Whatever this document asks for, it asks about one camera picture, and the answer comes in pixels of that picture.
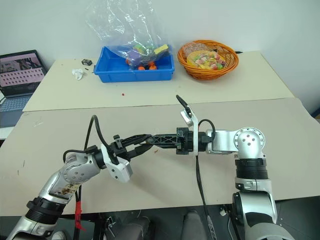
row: blue plastic bin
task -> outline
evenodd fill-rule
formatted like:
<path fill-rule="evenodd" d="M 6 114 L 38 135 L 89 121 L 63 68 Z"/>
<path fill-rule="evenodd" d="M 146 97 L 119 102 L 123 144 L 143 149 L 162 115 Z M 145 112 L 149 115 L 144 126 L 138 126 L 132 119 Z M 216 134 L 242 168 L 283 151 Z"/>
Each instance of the blue plastic bin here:
<path fill-rule="evenodd" d="M 132 70 L 123 57 L 104 46 L 93 72 L 103 83 L 171 80 L 175 71 L 171 54 L 155 61 L 155 65 L 157 70 Z"/>

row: white wall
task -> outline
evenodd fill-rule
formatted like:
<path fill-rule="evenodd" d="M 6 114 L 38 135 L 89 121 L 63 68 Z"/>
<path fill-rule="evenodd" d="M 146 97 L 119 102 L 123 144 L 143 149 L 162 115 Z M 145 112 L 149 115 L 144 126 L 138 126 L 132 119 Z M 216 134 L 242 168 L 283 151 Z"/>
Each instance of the white wall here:
<path fill-rule="evenodd" d="M 83 15 L 90 0 L 0 0 L 0 54 L 36 49 L 44 64 L 98 57 Z M 260 50 L 312 113 L 320 107 L 319 0 L 153 0 L 175 47 L 212 39 Z"/>

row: laptop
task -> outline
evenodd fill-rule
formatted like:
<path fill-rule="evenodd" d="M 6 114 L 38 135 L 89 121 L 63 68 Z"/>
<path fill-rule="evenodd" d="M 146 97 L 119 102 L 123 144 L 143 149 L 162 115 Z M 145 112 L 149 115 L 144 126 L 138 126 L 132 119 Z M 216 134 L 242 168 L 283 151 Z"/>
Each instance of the laptop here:
<path fill-rule="evenodd" d="M 36 50 L 0 55 L 0 128 L 16 125 L 46 73 Z"/>

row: red strap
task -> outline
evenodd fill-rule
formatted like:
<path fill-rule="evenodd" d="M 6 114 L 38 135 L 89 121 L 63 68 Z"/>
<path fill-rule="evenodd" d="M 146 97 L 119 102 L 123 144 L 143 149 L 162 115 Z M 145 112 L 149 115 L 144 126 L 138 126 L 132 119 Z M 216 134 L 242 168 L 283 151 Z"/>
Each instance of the red strap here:
<path fill-rule="evenodd" d="M 81 226 L 81 201 L 77 201 L 75 202 L 75 227 L 77 229 L 80 229 L 80 230 L 84 230 L 85 229 Z"/>

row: orange wicker basket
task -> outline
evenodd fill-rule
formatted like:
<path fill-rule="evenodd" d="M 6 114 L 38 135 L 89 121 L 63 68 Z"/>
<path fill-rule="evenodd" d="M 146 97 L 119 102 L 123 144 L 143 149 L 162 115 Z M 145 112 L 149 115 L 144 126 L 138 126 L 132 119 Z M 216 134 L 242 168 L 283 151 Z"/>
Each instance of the orange wicker basket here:
<path fill-rule="evenodd" d="M 221 70 L 208 70 L 200 69 L 195 66 L 187 64 L 187 56 L 184 53 L 184 49 L 190 46 L 192 43 L 189 42 L 183 45 L 177 53 L 179 62 L 184 66 L 186 72 L 193 78 L 198 80 L 212 80 L 217 79 L 235 69 L 238 66 L 239 58 L 236 52 L 230 47 L 211 40 L 196 40 L 194 43 L 201 43 L 207 45 L 210 49 L 216 49 L 217 53 L 225 59 L 226 67 Z"/>

